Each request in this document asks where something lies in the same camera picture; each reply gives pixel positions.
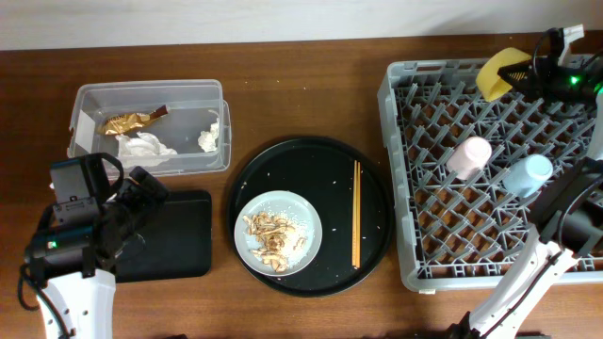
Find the light blue cup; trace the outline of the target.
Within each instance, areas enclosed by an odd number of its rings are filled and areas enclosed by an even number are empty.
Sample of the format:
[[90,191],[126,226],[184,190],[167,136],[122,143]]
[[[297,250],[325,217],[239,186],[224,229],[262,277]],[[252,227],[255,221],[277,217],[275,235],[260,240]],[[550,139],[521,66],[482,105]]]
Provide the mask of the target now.
[[552,162],[543,155],[532,154],[509,168],[502,180],[504,188],[519,198],[526,198],[536,192],[551,176]]

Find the small white tissue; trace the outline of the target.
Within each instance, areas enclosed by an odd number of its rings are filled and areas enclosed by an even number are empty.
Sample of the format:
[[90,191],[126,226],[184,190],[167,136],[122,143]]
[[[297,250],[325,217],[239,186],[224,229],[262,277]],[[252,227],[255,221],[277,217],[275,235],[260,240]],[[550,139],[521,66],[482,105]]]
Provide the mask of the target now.
[[220,120],[216,119],[210,125],[208,131],[202,131],[198,137],[198,144],[205,153],[211,153],[218,149],[218,139],[220,135]]

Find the gold snack wrapper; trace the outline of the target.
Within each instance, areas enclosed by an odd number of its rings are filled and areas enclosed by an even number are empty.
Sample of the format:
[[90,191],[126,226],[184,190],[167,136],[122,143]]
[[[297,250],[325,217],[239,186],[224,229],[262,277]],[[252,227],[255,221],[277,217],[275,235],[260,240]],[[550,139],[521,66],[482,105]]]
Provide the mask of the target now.
[[98,129],[97,133],[105,136],[116,136],[137,130],[155,123],[169,113],[167,107],[162,105],[153,112],[126,113],[107,119]]

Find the pink cup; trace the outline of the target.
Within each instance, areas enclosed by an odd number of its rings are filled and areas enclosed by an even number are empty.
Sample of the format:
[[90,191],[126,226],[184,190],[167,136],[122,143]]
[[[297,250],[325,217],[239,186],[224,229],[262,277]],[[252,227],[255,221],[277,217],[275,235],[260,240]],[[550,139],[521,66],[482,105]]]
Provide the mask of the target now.
[[466,180],[483,169],[492,155],[491,144],[482,137],[469,137],[454,150],[446,166],[457,173],[457,178]]

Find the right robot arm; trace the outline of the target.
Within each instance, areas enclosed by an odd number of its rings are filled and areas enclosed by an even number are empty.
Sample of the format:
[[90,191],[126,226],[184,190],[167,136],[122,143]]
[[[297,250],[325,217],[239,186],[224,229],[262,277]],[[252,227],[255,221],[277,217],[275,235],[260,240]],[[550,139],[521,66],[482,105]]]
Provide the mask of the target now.
[[[553,27],[540,38],[550,45],[546,56],[507,48],[481,68],[476,84],[492,102],[514,89],[531,99],[602,106],[602,54],[596,52],[571,67],[572,42],[583,38],[582,25]],[[591,195],[602,187],[602,117],[584,157],[548,185],[533,204],[532,228],[519,256],[478,308],[448,327],[447,338],[515,338],[524,320],[551,285],[602,248],[602,207]]]

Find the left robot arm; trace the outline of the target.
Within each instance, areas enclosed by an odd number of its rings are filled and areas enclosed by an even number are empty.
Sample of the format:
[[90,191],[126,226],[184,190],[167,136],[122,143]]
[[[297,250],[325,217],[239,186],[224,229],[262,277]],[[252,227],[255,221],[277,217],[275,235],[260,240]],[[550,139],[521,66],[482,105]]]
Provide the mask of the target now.
[[109,153],[54,163],[56,199],[24,250],[18,286],[29,286],[49,338],[110,338],[117,259],[169,191],[140,166],[125,172]]

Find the large white tissue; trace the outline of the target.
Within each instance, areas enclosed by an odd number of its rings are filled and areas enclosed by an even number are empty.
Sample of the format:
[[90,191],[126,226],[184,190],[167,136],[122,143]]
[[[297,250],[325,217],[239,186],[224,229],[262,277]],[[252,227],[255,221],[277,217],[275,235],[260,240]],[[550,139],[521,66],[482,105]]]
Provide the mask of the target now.
[[118,157],[177,155],[177,151],[168,148],[151,133],[137,132],[137,137],[116,135],[118,141]]

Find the yellow bowl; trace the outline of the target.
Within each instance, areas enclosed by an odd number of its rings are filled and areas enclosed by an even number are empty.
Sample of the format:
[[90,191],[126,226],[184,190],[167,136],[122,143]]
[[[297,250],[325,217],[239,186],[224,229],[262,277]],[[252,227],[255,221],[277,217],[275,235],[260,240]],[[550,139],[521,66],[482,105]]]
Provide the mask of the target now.
[[496,53],[482,67],[476,77],[476,85],[486,102],[493,102],[509,92],[513,87],[504,81],[498,71],[506,66],[527,61],[530,55],[509,47]]

